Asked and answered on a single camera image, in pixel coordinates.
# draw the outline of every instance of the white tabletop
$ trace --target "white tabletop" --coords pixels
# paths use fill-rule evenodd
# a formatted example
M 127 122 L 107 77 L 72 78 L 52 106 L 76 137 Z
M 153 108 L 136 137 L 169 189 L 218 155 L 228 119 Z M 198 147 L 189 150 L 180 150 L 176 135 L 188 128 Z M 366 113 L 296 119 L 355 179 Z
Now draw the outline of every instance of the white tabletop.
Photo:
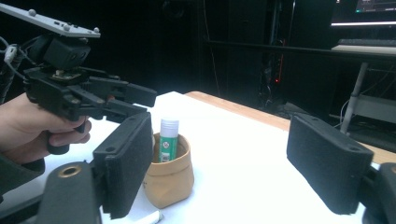
M 177 117 L 179 133 L 191 145 L 195 183 L 191 196 L 162 209 L 161 223 L 359 223 L 364 207 L 352 216 L 332 213 L 286 156 L 288 132 L 236 115 L 177 92 L 157 97 L 149 110 L 153 130 L 161 118 Z M 70 161 L 90 161 L 92 151 L 117 127 L 92 121 L 92 139 L 73 145 L 63 156 L 46 158 L 47 171 L 5 195 L 0 212 L 11 203 L 39 194 L 47 174 Z M 130 214 L 105 223 L 133 223 L 156 211 L 139 190 Z

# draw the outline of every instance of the monitor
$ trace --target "monitor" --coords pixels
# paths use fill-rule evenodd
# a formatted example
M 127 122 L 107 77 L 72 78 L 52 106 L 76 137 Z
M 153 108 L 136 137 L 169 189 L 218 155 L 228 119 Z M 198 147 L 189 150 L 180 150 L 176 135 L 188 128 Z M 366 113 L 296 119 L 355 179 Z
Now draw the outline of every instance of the monitor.
M 332 27 L 396 27 L 396 0 L 334 0 Z

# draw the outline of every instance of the glue stick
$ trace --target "glue stick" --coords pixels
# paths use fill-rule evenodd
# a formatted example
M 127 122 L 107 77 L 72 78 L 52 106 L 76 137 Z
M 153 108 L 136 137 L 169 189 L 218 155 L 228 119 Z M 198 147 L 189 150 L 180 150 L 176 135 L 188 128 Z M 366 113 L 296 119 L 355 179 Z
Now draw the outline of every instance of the glue stick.
M 172 161 L 177 154 L 178 119 L 161 119 L 159 162 Z

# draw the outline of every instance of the glue stick cap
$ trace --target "glue stick cap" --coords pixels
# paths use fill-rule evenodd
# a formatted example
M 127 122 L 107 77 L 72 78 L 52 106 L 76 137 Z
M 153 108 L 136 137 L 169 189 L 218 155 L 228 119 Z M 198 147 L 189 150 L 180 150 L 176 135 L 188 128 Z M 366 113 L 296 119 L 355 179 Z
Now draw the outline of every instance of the glue stick cap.
M 162 118 L 160 136 L 162 137 L 177 137 L 178 136 L 178 119 L 176 118 Z

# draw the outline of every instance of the white pen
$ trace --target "white pen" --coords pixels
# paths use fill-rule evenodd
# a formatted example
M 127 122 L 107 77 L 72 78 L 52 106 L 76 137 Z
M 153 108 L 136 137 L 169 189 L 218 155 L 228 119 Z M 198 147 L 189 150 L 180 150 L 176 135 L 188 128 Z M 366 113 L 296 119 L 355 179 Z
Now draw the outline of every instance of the white pen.
M 134 224 L 155 224 L 155 223 L 159 223 L 162 219 L 163 219 L 163 214 L 161 213 L 160 210 L 158 210 L 146 217 L 140 218 L 139 220 L 134 222 Z

